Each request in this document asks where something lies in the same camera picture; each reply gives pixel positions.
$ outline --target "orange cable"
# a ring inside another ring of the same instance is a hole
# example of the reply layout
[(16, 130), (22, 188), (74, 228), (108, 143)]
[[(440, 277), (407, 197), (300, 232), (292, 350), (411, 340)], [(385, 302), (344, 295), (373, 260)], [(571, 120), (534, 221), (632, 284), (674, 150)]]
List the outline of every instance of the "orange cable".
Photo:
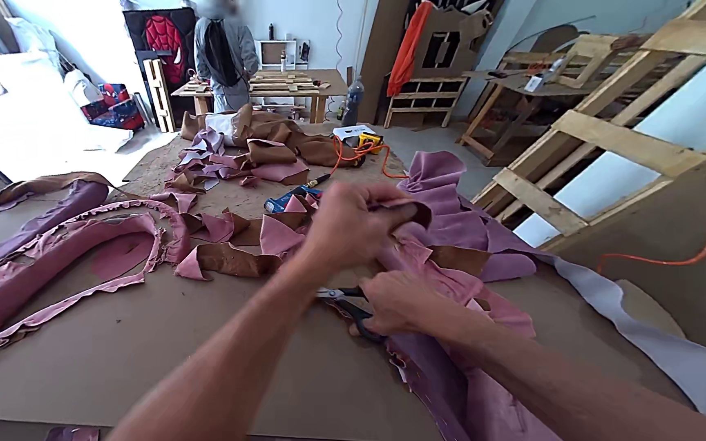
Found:
[(337, 153), (337, 164), (335, 164), (334, 168), (331, 169), (330, 174), (334, 174), (334, 172), (337, 171), (337, 168), (340, 166), (340, 163), (342, 161), (355, 161), (355, 160), (359, 159), (361, 156), (364, 156), (367, 153), (370, 153), (371, 151), (377, 150), (378, 148), (383, 148), (386, 150), (386, 154), (385, 154), (385, 157), (383, 158), (383, 167), (380, 169), (380, 171), (382, 171), (384, 175), (386, 175), (388, 177), (395, 178), (395, 179), (407, 179), (410, 177), (410, 176), (401, 175), (401, 174), (399, 174), (399, 175), (389, 174), (386, 171), (386, 163), (388, 162), (388, 154), (391, 152), (391, 148), (388, 147), (387, 145), (375, 146), (375, 144), (372, 141), (368, 141), (368, 142), (364, 143), (364, 145), (353, 149), (353, 152), (355, 153), (355, 157), (343, 158), (344, 149), (343, 149), (342, 140), (338, 136), (334, 136), (332, 139), (333, 139), (333, 143), (334, 143), (334, 151)]
[(706, 257), (706, 243), (704, 244), (704, 247), (701, 249), (699, 254), (696, 256), (688, 259), (687, 261), (677, 261), (677, 262), (670, 262), (670, 261), (654, 261), (653, 259), (647, 259), (645, 257), (639, 257), (639, 256), (632, 256), (630, 254), (619, 254), (619, 253), (611, 253), (611, 254), (602, 254), (601, 257), (599, 258), (599, 264), (595, 268), (595, 271), (598, 274), (601, 274), (603, 272), (603, 262), (604, 260), (610, 258), (610, 257), (620, 257), (623, 259), (631, 259), (633, 261), (640, 261), (640, 262), (647, 262), (649, 264), (657, 264), (657, 265), (671, 265), (671, 266), (684, 266), (684, 265), (693, 265), (696, 264), (697, 262), (701, 261)]

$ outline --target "water bottle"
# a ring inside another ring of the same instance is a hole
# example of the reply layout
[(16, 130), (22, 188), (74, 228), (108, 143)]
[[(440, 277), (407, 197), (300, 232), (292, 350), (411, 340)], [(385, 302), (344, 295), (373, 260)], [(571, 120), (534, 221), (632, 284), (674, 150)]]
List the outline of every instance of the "water bottle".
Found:
[(358, 124), (358, 105), (364, 100), (364, 85), (358, 77), (348, 88), (348, 107), (342, 115), (342, 126)]

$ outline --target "gray fabric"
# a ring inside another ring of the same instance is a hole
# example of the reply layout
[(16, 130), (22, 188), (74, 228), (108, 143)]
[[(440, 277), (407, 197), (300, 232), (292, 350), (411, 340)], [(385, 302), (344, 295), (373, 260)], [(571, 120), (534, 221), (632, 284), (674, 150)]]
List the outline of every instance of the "gray fabric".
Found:
[(260, 67), (255, 52), (255, 40), (252, 39), (250, 28), (237, 17), (229, 16), (224, 19), (225, 35), (228, 37), (230, 55), (233, 56), (235, 69), (237, 72), (246, 70), (246, 74), (236, 85), (225, 87), (214, 79), (209, 69), (209, 61), (206, 59), (206, 30), (211, 21), (211, 18), (202, 16), (195, 24), (195, 66), (201, 78), (211, 80), (211, 88), (214, 92), (214, 111), (216, 113), (238, 111), (250, 102), (250, 84), (246, 80), (254, 75)]

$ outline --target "blue tool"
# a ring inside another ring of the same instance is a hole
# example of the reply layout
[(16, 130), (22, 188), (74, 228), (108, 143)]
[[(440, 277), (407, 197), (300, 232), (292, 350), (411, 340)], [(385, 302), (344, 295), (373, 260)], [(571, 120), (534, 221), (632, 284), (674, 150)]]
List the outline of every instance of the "blue tool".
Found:
[(320, 190), (313, 190), (312, 187), (315, 187), (323, 182), (326, 182), (329, 179), (329, 177), (331, 177), (330, 174), (324, 174), (323, 176), (320, 176), (318, 179), (309, 181), (307, 184), (299, 185), (298, 187), (292, 189), (290, 192), (287, 192), (284, 196), (281, 196), (280, 198), (277, 198), (277, 199), (268, 198), (268, 199), (266, 199), (266, 203), (263, 204), (263, 207), (269, 213), (282, 213), (283, 211), (285, 211), (285, 207), (288, 205), (288, 202), (290, 201), (290, 198), (293, 195), (298, 195), (298, 196), (312, 195), (316, 199), (319, 199), (321, 197), (321, 195), (323, 194), (323, 192)]

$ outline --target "cardboard table surface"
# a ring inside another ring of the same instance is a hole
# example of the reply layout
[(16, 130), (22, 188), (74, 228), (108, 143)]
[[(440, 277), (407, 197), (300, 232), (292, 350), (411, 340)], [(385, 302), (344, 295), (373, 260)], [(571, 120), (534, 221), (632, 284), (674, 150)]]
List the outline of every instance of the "cardboard table surface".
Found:
[[(146, 196), (159, 192), (167, 167), (175, 165), (186, 146), (189, 141), (177, 138), (144, 158), (126, 190)], [(380, 173), (382, 160), (381, 153), (360, 169), (340, 169), (334, 180), (390, 180)], [(399, 173), (404, 167), (391, 157), (387, 168)], [(311, 166), (310, 177), (326, 171)], [(287, 191), (268, 182), (256, 189), (221, 182), (199, 196), (192, 211), (218, 214), (229, 207), (254, 218), (263, 213), (266, 197)], [(0, 213), (0, 240), (64, 194), (34, 198)], [(92, 254), (46, 286), (20, 316), (100, 283), (89, 270)], [(211, 275), (213, 281), (204, 283), (176, 277), (170, 266), (161, 265), (145, 284), (95, 294), (2, 349), (0, 420), (115, 425), (263, 284), (260, 279)], [(335, 286), (353, 286), (355, 276), (346, 272)], [(489, 287), (533, 316), (542, 344), (685, 402), (679, 389), (553, 270), (542, 268), (536, 276)], [(323, 305), (310, 308), (291, 339), (250, 433), (351, 440), (441, 438), (384, 350), (348, 336), (346, 323)]]

